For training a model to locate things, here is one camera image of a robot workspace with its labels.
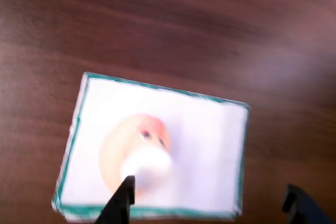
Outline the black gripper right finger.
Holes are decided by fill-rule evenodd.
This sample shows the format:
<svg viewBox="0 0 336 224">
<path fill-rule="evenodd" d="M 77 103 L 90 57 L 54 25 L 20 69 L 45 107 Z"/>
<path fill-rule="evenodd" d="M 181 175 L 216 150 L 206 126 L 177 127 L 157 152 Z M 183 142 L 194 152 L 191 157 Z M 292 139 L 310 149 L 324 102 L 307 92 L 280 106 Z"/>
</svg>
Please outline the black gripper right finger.
<svg viewBox="0 0 336 224">
<path fill-rule="evenodd" d="M 332 224 L 320 206 L 300 187 L 288 184 L 282 202 L 282 211 L 289 224 Z"/>
</svg>

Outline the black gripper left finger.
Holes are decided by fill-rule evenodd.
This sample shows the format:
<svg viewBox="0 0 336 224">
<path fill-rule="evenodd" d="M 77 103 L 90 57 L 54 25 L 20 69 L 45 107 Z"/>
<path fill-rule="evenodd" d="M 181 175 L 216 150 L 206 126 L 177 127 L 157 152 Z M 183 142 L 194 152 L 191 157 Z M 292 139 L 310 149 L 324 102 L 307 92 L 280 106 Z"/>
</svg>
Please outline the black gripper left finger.
<svg viewBox="0 0 336 224">
<path fill-rule="evenodd" d="M 95 221 L 95 224 L 129 224 L 135 202 L 135 177 L 127 176 Z"/>
</svg>

